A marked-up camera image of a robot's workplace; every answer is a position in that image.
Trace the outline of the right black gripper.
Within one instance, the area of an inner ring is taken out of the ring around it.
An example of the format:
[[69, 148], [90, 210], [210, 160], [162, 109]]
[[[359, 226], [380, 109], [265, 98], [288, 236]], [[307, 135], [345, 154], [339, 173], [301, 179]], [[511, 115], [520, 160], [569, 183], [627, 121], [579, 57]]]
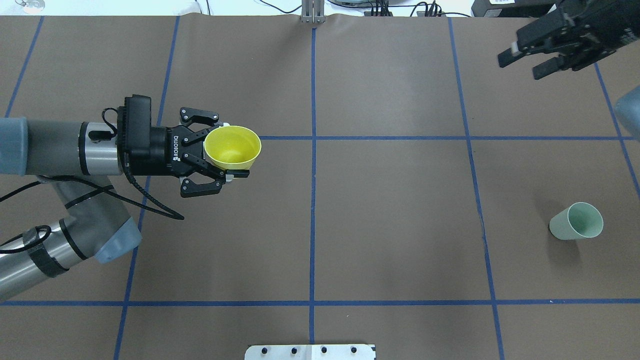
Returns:
[[532, 68], [534, 80], [595, 63], [639, 41], [637, 0], [557, 0], [551, 10], [516, 31], [516, 41], [497, 55], [500, 68], [525, 56], [549, 54]]

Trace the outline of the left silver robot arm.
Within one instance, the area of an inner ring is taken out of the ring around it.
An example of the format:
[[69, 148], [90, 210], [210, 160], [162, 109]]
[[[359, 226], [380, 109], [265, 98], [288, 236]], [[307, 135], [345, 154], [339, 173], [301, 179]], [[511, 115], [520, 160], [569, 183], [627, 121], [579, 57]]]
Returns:
[[126, 204], [168, 219], [185, 217], [151, 196], [137, 177], [179, 180], [182, 198], [219, 194], [247, 178], [255, 155], [240, 161], [207, 161], [214, 132], [231, 130], [212, 111], [182, 107], [180, 123], [153, 125], [151, 100], [133, 95], [114, 109], [116, 123], [1, 120], [1, 173], [35, 180], [1, 197], [6, 201], [50, 185], [66, 215], [38, 224], [1, 244], [1, 300], [6, 301], [94, 258], [108, 263], [137, 248], [138, 223]]

